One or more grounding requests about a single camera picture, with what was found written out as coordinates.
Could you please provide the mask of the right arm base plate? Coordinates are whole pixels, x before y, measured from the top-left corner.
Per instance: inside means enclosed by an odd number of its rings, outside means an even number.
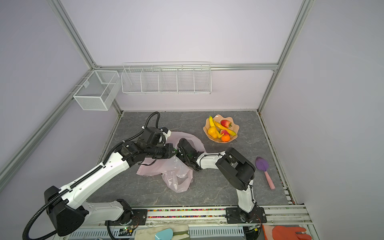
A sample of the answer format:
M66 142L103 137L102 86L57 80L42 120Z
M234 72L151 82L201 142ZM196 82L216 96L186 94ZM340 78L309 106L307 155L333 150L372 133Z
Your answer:
M248 213L240 207L226 208L225 217L228 224L265 224L267 217L264 208L254 206Z

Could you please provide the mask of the yellow lemon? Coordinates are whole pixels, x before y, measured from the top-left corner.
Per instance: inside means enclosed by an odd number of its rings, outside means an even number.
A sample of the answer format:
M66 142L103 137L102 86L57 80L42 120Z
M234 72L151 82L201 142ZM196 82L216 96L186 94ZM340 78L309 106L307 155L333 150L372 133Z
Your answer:
M210 127L208 129L208 134L213 138L213 139L217 139L219 137L219 132L217 130L217 128L215 126L213 127Z

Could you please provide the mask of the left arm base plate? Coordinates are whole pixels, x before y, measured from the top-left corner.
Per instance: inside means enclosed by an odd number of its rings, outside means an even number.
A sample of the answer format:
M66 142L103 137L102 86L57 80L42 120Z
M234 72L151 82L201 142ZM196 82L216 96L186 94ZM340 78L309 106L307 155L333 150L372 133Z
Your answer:
M145 225L147 220L147 209L126 210L115 221L109 221L109 226L140 226Z

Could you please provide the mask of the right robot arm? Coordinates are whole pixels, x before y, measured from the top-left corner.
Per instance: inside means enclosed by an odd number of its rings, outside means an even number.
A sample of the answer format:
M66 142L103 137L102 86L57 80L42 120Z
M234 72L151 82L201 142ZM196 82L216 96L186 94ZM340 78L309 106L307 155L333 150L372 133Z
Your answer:
M252 223L257 218L257 202L254 198L253 181L255 166L237 150L230 147L220 153L197 151L182 138L178 143L177 157L196 172L206 169L219 170L236 189L238 206L234 213L227 212L228 221Z

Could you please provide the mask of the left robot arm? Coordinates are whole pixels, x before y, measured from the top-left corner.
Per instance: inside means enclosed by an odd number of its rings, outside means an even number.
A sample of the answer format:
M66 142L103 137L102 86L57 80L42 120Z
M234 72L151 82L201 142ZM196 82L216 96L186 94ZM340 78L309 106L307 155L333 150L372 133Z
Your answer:
M109 180L143 162L145 158L157 161L175 156L177 151L172 144L167 143L172 132L159 127L160 116L159 112L151 113L138 134L116 144L102 162L78 179L61 188L48 188L45 204L29 220L22 238L30 239L30 230L43 212L47 212L55 228L53 232L42 236L43 240L54 235L66 236L73 233L91 215L83 204Z

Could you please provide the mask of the pink plastic bag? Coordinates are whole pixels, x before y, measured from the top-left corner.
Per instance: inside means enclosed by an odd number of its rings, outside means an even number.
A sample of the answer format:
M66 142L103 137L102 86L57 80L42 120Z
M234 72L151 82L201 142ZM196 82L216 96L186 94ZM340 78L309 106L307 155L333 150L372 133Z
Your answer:
M172 132L167 143L173 144L176 148L182 138L185 138L198 152L206 150L199 138L184 132ZM150 177L160 175L167 187L176 193L187 191L193 181L193 169L176 156L162 160L145 158L144 163L137 170L137 175Z

